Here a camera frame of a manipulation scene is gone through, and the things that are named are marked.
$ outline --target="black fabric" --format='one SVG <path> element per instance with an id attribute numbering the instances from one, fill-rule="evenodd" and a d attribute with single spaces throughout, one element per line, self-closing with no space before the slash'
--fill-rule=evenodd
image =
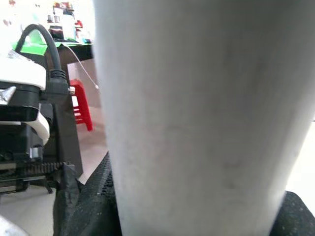
<path id="1" fill-rule="evenodd" d="M 115 190 L 106 154 L 85 185 L 65 167 L 54 204 L 55 236 L 121 236 Z M 315 218 L 294 193 L 286 192 L 270 236 L 315 236 Z"/>
<path id="2" fill-rule="evenodd" d="M 315 236 L 315 218 L 295 193 L 286 192 L 270 236 Z"/>
<path id="3" fill-rule="evenodd" d="M 77 195 L 77 201 L 69 201 L 69 191 L 57 193 L 54 209 L 63 212 L 64 221 L 54 215 L 54 235 L 121 236 L 109 154 L 79 189 L 81 192 Z"/>

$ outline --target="red plastic stool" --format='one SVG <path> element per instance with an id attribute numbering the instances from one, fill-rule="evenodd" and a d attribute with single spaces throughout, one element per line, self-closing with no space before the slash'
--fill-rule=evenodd
<path id="1" fill-rule="evenodd" d="M 78 106 L 73 106 L 75 122 L 77 124 L 85 123 L 88 131 L 92 131 L 93 124 L 83 84 L 81 81 L 74 79 L 70 80 L 70 85 L 75 87 L 74 96 L 76 96 L 78 100 Z"/>

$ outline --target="white cylinder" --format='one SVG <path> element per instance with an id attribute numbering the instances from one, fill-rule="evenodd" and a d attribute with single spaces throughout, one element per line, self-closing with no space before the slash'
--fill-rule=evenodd
<path id="1" fill-rule="evenodd" d="M 315 109 L 315 2 L 95 0 L 125 236 L 266 236 Z"/>

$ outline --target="machine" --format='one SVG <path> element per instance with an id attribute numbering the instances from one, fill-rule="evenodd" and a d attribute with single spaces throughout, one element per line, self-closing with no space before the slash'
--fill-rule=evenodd
<path id="1" fill-rule="evenodd" d="M 19 55 L 26 36 L 38 30 L 52 56 L 54 69 Z M 30 181 L 47 178 L 65 163 L 43 162 L 43 150 L 53 128 L 53 105 L 62 104 L 69 87 L 54 41 L 41 25 L 25 28 L 15 51 L 1 58 L 0 75 L 0 193 L 27 189 Z"/>

